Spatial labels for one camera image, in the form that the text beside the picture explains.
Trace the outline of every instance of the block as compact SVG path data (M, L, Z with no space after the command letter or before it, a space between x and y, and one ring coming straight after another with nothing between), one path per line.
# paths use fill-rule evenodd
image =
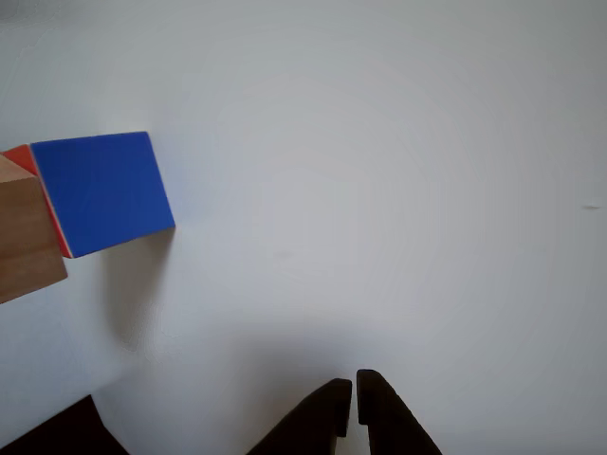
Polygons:
M4 156L39 176L67 258L175 226L145 132L35 142Z
M38 178L0 156L0 303L67 278Z

